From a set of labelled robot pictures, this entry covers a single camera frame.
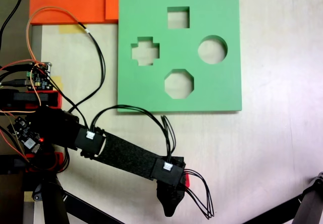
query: robotic arm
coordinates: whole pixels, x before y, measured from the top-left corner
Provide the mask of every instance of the robotic arm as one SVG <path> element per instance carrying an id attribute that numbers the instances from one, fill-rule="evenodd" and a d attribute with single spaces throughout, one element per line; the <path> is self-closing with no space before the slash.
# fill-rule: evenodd
<path id="1" fill-rule="evenodd" d="M 17 118 L 14 129 L 19 140 L 33 152 L 44 144 L 81 149 L 85 158 L 116 167 L 149 180 L 157 180 L 157 197 L 165 216 L 172 216 L 187 190 L 183 157 L 159 156 L 99 127 L 91 132 L 78 117 L 49 107 L 40 107 L 26 120 Z"/>

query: yellow tape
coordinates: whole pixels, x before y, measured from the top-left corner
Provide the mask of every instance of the yellow tape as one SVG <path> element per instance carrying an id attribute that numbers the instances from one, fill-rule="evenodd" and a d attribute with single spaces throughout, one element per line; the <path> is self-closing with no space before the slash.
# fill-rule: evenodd
<path id="1" fill-rule="evenodd" d="M 57 84 L 59 89 L 63 91 L 63 83 L 61 76 L 52 76 L 51 79 L 53 79 L 53 81 Z"/>
<path id="2" fill-rule="evenodd" d="M 24 192 L 24 201 L 25 202 L 34 202 L 33 198 L 31 197 L 32 191 L 25 191 Z"/>
<path id="3" fill-rule="evenodd" d="M 78 34 L 78 33 L 85 33 L 84 29 L 79 24 L 59 25 L 59 34 Z"/>

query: shape sorter board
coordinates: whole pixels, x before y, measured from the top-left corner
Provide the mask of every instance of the shape sorter board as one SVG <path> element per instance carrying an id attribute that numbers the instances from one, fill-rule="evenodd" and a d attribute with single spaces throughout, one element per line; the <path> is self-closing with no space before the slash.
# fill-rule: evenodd
<path id="1" fill-rule="evenodd" d="M 174 11 L 187 13 L 186 28 L 169 28 L 168 12 Z M 225 47 L 221 62 L 200 58 L 206 39 Z M 132 58 L 132 48 L 143 40 L 159 47 L 158 57 L 145 66 Z M 149 111 L 242 109 L 239 0 L 119 0 L 118 56 L 118 104 Z M 178 72 L 193 89 L 180 99 L 165 90 L 166 79 Z"/>

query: wooden table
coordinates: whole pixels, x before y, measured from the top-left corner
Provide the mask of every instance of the wooden table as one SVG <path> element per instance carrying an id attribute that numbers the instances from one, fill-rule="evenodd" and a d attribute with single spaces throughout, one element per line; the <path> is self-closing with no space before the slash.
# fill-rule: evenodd
<path id="1" fill-rule="evenodd" d="M 207 221 L 189 196 L 166 218 L 155 182 L 84 159 L 79 151 L 70 151 L 70 167 L 59 175 L 64 189 L 125 223 L 149 224 L 239 224 L 301 193 L 323 170 L 322 5 L 323 0 L 240 0 L 243 110 L 168 114 L 178 139 L 174 154 L 185 156 L 187 167 L 207 180 L 217 211 L 213 219 Z M 80 107 L 91 121 L 117 103 L 118 27 L 88 28 L 107 66 L 103 88 Z M 43 26 L 41 60 L 53 63 L 52 74 L 62 77 L 64 93 L 74 102 L 99 84 L 98 57 L 84 34 Z M 160 129 L 146 116 L 110 111 L 97 125 L 166 153 Z M 201 182 L 191 179 L 191 189 L 205 199 Z M 42 223 L 40 208 L 37 203 L 35 223 Z"/>

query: circuit board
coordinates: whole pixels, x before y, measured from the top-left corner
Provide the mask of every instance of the circuit board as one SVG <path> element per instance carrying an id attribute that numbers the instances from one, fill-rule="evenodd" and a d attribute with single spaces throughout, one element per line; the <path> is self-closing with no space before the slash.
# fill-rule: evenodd
<path id="1" fill-rule="evenodd" d="M 51 63 L 45 63 L 45 65 L 39 65 L 38 66 L 39 69 L 43 70 L 47 75 L 50 76 L 50 67 L 51 67 Z M 27 78 L 28 80 L 30 80 L 30 71 L 27 72 Z M 53 86 L 52 84 L 50 84 L 48 82 L 48 80 L 46 80 L 46 76 L 42 75 L 39 72 L 36 72 L 35 70 L 33 70 L 32 72 L 32 76 L 31 79 L 33 81 L 34 87 L 36 90 L 40 91 L 40 90 L 53 90 Z M 28 91 L 33 91 L 34 89 L 32 88 L 32 86 L 28 86 L 27 87 Z"/>
<path id="2" fill-rule="evenodd" d="M 30 130 L 29 124 L 21 117 L 15 120 L 14 128 L 9 125 L 8 130 L 33 153 L 37 153 L 44 142 L 38 133 Z"/>

